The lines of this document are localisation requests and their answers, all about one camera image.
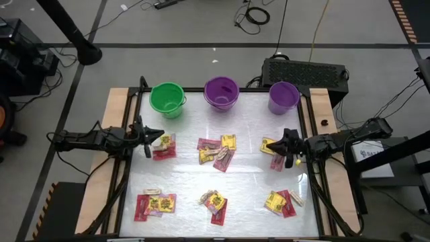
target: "bucket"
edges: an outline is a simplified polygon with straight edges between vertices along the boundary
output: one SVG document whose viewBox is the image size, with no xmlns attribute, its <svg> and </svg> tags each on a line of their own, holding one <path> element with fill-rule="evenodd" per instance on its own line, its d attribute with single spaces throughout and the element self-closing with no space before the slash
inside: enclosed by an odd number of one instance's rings
<svg viewBox="0 0 430 242">
<path fill-rule="evenodd" d="M 215 77 L 204 86 L 204 98 L 217 110 L 229 110 L 237 101 L 239 86 L 228 77 Z"/>
<path fill-rule="evenodd" d="M 273 84 L 269 90 L 269 110 L 281 115 L 297 106 L 300 94 L 291 83 L 280 81 Z"/>
<path fill-rule="evenodd" d="M 150 106 L 165 118 L 176 118 L 182 113 L 186 98 L 182 87 L 176 83 L 162 83 L 150 92 Z"/>
</svg>

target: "green bucket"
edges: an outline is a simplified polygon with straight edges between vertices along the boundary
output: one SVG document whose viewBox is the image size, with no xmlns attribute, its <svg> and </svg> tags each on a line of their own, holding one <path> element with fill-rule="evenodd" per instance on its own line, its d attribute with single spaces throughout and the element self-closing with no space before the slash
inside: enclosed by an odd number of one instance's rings
<svg viewBox="0 0 430 242">
<path fill-rule="evenodd" d="M 182 87 L 176 83 L 162 83 L 150 92 L 150 106 L 166 118 L 176 118 L 182 113 L 186 98 Z"/>
</svg>

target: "black floor stripe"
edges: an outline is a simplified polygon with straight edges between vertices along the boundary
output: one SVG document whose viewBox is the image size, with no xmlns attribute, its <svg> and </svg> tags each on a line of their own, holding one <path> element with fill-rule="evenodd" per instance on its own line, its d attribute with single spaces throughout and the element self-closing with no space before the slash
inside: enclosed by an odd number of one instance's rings
<svg viewBox="0 0 430 242">
<path fill-rule="evenodd" d="M 276 43 L 94 43 L 99 48 L 276 48 Z M 42 47 L 73 48 L 72 44 L 45 43 Z M 310 48 L 311 43 L 283 43 L 280 48 Z M 430 44 L 413 44 L 415 48 L 428 49 Z M 315 48 L 334 49 L 410 49 L 411 44 L 315 44 Z"/>
<path fill-rule="evenodd" d="M 101 16 L 103 15 L 103 11 L 105 9 L 107 1 L 108 0 L 102 0 L 100 3 L 99 10 L 97 11 L 97 15 L 95 16 L 95 20 L 91 28 L 91 31 L 93 31 L 93 33 L 90 34 L 88 39 L 90 42 L 94 40 L 95 34 L 97 33 L 96 29 L 100 23 L 100 19 L 101 19 Z M 63 130 L 65 127 L 67 116 L 69 115 L 69 112 L 73 103 L 73 99 L 75 98 L 76 90 L 78 88 L 79 82 L 82 77 L 83 69 L 84 69 L 83 65 L 79 65 L 77 67 L 75 77 L 73 78 L 72 85 L 69 89 L 69 93 L 67 94 L 66 102 L 64 103 L 64 106 L 62 108 L 60 119 L 55 128 L 55 132 L 57 133 Z M 55 149 L 54 149 L 54 146 L 51 144 L 46 154 L 45 161 L 42 166 L 42 170 L 40 171 L 38 181 L 36 182 L 36 187 L 34 188 L 32 197 L 30 198 L 30 202 L 28 204 L 26 213 L 24 214 L 24 218 L 22 220 L 21 227 L 19 228 L 16 241 L 21 242 L 26 240 L 29 228 L 33 221 L 34 213 L 36 211 L 37 205 L 40 200 L 40 196 L 42 195 L 42 192 L 46 183 L 46 179 L 48 178 L 49 170 L 54 160 L 54 155 L 55 155 Z"/>
</svg>

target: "plastic sheet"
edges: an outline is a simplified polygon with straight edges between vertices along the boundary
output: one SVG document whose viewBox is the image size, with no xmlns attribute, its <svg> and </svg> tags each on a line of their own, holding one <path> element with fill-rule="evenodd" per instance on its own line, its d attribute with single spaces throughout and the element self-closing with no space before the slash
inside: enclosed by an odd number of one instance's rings
<svg viewBox="0 0 430 242">
<path fill-rule="evenodd" d="M 134 150 L 120 236 L 317 237 L 307 175 L 296 166 L 281 172 L 270 169 L 272 156 L 259 150 L 263 137 L 278 140 L 284 128 L 301 133 L 297 109 L 277 116 L 267 108 L 268 93 L 240 93 L 234 107 L 220 113 L 203 93 L 185 95 L 182 115 L 168 120 L 151 108 L 149 94 L 144 94 L 140 110 L 144 125 L 176 133 L 177 157 L 153 161 L 145 157 L 143 147 Z M 213 168 L 213 162 L 200 165 L 196 150 L 199 138 L 219 139 L 222 134 L 236 135 L 237 150 L 226 173 Z M 177 194 L 175 213 L 134 222 L 137 195 L 148 188 Z M 211 224 L 212 213 L 198 204 L 208 190 L 218 190 L 228 199 L 222 227 Z M 305 205 L 293 202 L 296 216 L 277 216 L 264 208 L 272 190 L 294 190 Z"/>
</svg>

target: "purple bucket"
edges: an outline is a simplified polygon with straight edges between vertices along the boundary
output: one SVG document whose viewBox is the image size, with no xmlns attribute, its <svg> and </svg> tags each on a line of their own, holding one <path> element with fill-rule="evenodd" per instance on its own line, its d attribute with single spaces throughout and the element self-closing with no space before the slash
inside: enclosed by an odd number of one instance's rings
<svg viewBox="0 0 430 242">
<path fill-rule="evenodd" d="M 237 101 L 239 86 L 228 77 L 215 77 L 204 86 L 204 98 L 217 110 L 229 110 Z"/>
<path fill-rule="evenodd" d="M 291 83 L 280 81 L 269 90 L 269 110 L 280 115 L 297 106 L 300 94 Z"/>
</svg>

